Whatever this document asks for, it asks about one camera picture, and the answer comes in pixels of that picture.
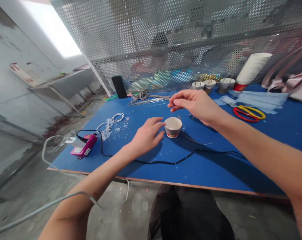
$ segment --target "person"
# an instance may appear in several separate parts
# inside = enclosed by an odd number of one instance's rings
[[[273,180],[290,198],[302,238],[301,151],[229,115],[203,90],[182,90],[171,97],[168,107],[171,112],[186,108],[203,124],[217,130]],[[121,169],[159,144],[164,137],[164,131],[158,133],[165,125],[162,120],[161,117],[146,120],[130,143],[80,181],[69,194],[84,191],[98,200]],[[149,239],[155,239],[159,232],[162,239],[234,239],[229,222],[218,210],[208,190],[163,186],[152,207],[152,211],[157,213],[151,213]],[[85,239],[92,206],[93,203],[85,195],[62,201],[39,240]]]

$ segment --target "table edge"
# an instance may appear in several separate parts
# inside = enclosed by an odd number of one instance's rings
[[[53,171],[58,171],[57,169],[50,168],[50,167],[48,167],[47,169],[48,170],[53,170]],[[60,170],[63,171],[63,172],[68,172],[68,173],[78,173],[78,174],[85,174],[85,175],[90,174],[89,172],[80,172],[80,171],[64,170],[64,169],[60,169]],[[216,187],[199,186],[199,185],[183,184],[183,183],[163,182],[163,181],[148,180],[148,179],[141,179],[141,178],[121,177],[121,176],[116,176],[115,178],[127,179],[127,180],[132,180],[132,181],[158,183],[158,184],[169,184],[169,185],[182,186],[182,187],[201,188],[201,189],[208,189],[208,190],[222,191],[222,192],[249,194],[249,195],[254,195],[254,196],[258,196],[258,197],[267,197],[267,198],[277,198],[277,199],[289,200],[289,198],[287,196],[277,195],[277,194],[257,193],[257,192],[234,190],[234,189],[228,189],[228,188],[216,188]]]

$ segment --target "blue table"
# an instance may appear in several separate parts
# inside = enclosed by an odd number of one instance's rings
[[[249,91],[263,91],[259,85],[251,85]],[[210,95],[213,99],[221,95],[215,90]],[[138,106],[127,106],[131,98],[107,101],[99,112],[88,122],[83,129],[96,129],[96,127],[111,118],[116,113],[124,113],[124,119],[113,125],[111,136],[104,142],[104,154],[115,154],[120,148],[130,142],[136,130],[151,117],[181,117],[185,132],[194,140],[201,143],[212,143],[207,146],[198,145],[180,134],[175,139],[165,136],[163,142],[139,158],[142,161],[170,161],[176,162],[190,154],[193,150],[212,149],[216,151],[238,151],[218,132],[204,126],[201,122],[192,120],[186,109],[171,113],[167,101]],[[232,115],[232,108],[222,106]],[[266,119],[258,123],[251,123],[253,127],[268,136],[302,151],[302,103],[287,100],[283,109],[277,109],[275,115],[267,114]],[[84,159],[70,154],[73,147],[68,145],[54,160],[53,164],[59,169],[68,172],[89,174],[108,157],[100,153],[101,142],[98,139],[91,153]],[[166,183],[180,186],[191,186],[211,190],[237,192],[267,197],[285,198],[284,192],[268,177],[256,169],[249,161],[225,154],[195,153],[187,160],[177,165],[152,164],[143,165],[137,162],[130,163],[118,173],[118,178],[140,180],[146,182]]]

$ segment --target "cardboard box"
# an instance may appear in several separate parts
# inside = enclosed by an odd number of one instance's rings
[[[36,87],[46,82],[36,73],[36,68],[33,68],[32,63],[21,65],[18,65],[17,63],[11,63],[10,69],[31,87]]]

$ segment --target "smartphone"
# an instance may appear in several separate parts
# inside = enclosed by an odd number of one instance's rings
[[[124,89],[123,81],[121,76],[111,77],[115,91],[117,92],[118,98],[127,98],[127,92]]]

